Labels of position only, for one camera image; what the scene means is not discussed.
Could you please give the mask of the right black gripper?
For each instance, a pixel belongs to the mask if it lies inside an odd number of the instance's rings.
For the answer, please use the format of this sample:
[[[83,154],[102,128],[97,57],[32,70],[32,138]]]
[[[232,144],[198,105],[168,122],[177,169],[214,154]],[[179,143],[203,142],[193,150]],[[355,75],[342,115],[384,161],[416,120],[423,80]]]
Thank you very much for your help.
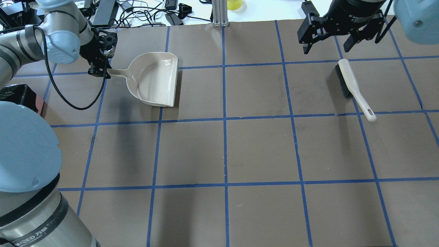
[[[349,35],[343,44],[349,52],[362,40],[371,40],[384,25],[381,10],[385,0],[333,0],[328,12],[320,17],[305,17],[297,31],[303,53],[308,54],[312,45],[331,36]]]

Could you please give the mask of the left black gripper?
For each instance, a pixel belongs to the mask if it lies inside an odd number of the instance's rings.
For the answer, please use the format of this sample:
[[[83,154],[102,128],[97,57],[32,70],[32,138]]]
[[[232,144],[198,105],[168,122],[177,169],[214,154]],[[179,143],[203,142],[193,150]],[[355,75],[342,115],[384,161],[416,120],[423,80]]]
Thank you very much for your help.
[[[88,74],[92,76],[101,76],[103,79],[110,79],[111,75],[108,73],[109,58],[105,58],[99,49],[98,35],[101,29],[90,29],[89,33],[92,38],[87,43],[81,45],[81,57],[87,60],[90,68]]]

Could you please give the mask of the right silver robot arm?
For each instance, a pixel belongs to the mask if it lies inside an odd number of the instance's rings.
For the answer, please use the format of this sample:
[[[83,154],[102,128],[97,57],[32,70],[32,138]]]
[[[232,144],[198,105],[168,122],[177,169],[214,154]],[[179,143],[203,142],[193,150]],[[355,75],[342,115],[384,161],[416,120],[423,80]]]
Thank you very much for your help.
[[[345,52],[363,40],[379,43],[397,20],[411,42],[438,44],[437,0],[389,0],[382,11],[384,4],[384,0],[333,0],[328,12],[320,16],[312,1],[304,0],[301,9],[306,17],[297,31],[304,54],[331,36],[348,35]]]

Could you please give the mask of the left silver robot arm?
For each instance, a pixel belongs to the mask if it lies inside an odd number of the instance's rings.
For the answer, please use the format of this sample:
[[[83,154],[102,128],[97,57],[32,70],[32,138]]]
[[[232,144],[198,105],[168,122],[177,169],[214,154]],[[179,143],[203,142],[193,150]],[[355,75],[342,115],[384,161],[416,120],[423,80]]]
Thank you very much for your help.
[[[97,34],[72,0],[38,0],[42,25],[1,35],[1,87],[26,64],[70,64],[82,47],[100,52]],[[62,152],[52,127],[32,108],[1,101],[1,246],[99,247],[57,189]]]

